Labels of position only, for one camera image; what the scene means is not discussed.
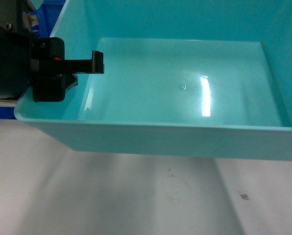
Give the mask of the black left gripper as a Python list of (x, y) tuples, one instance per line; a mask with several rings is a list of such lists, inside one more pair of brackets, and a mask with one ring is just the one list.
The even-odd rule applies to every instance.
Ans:
[(93, 50), (91, 59), (64, 60), (64, 41), (57, 37), (32, 41), (30, 59), (34, 102), (63, 101), (65, 94), (78, 85), (75, 73), (104, 74), (102, 52)]

